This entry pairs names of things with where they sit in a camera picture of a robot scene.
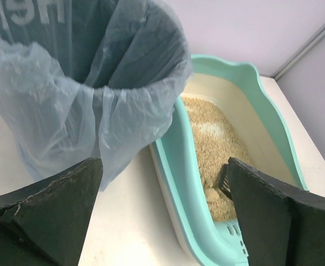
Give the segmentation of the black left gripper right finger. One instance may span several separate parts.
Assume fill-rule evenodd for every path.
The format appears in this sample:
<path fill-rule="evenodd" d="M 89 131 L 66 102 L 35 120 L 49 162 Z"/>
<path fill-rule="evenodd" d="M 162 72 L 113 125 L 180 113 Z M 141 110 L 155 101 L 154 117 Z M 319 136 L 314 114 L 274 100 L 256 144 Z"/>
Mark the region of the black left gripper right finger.
<path fill-rule="evenodd" d="M 249 265 L 325 265 L 325 197 L 233 157 L 227 177 Z"/>

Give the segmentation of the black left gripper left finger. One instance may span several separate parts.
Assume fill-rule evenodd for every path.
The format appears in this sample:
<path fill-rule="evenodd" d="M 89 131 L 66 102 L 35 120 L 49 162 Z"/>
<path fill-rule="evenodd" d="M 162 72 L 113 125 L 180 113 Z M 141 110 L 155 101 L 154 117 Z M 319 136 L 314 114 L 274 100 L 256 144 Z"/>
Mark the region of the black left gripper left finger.
<path fill-rule="evenodd" d="M 88 158 L 0 196 L 0 265 L 78 265 L 103 165 Z"/>

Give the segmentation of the black litter scoop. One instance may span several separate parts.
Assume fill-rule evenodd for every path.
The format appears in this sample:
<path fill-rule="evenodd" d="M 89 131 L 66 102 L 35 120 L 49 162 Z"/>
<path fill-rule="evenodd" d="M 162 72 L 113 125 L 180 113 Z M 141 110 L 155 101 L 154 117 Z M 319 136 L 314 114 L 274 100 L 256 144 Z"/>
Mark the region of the black litter scoop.
<path fill-rule="evenodd" d="M 227 167 L 228 164 L 223 164 L 220 172 L 220 180 L 218 188 L 221 192 L 230 200 L 232 200 L 231 191 L 229 187 L 228 177 L 227 177 Z"/>

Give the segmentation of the beige litter clump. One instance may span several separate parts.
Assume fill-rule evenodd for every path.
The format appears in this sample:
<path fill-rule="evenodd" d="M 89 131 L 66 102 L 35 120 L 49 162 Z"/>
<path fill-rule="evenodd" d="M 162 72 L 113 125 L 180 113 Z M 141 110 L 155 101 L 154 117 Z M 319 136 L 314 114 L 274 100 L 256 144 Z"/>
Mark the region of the beige litter clump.
<path fill-rule="evenodd" d="M 213 187 L 204 190 L 207 202 L 214 203 L 225 200 L 225 195 Z"/>

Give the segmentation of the teal litter box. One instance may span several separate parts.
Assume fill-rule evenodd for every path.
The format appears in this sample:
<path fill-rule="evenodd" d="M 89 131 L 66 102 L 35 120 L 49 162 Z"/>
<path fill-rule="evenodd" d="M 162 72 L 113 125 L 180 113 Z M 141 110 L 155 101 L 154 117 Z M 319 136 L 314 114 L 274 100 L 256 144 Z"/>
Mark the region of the teal litter box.
<path fill-rule="evenodd" d="M 202 54 L 194 54 L 192 63 L 194 76 L 184 95 L 211 101 L 221 109 L 258 170 L 306 190 L 286 121 L 266 94 L 255 66 Z M 237 220 L 214 222 L 211 218 L 181 99 L 175 103 L 169 130 L 150 150 L 183 250 L 200 265 L 247 265 L 248 252 Z"/>

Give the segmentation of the translucent blue bin liner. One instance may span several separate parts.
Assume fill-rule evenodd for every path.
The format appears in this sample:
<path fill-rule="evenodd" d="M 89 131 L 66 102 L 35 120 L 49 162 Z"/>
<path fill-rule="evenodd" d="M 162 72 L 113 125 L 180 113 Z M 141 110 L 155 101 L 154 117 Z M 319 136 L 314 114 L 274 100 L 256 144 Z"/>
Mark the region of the translucent blue bin liner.
<path fill-rule="evenodd" d="M 191 74 L 163 1 L 0 1 L 0 116 L 35 178 L 100 158 L 105 188 L 167 132 Z"/>

